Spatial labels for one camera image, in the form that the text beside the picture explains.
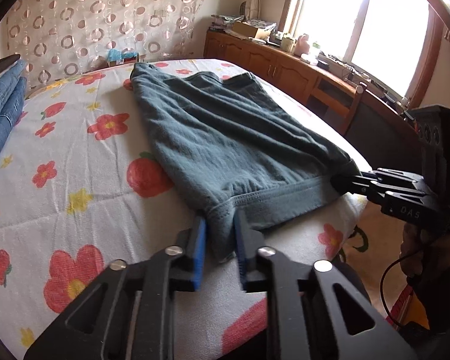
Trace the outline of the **person's right hand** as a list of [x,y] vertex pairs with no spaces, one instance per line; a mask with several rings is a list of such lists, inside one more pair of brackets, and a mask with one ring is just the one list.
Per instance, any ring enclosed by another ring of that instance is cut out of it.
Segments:
[[399,265],[407,280],[425,279],[450,267],[450,235],[434,238],[406,223],[403,227]]

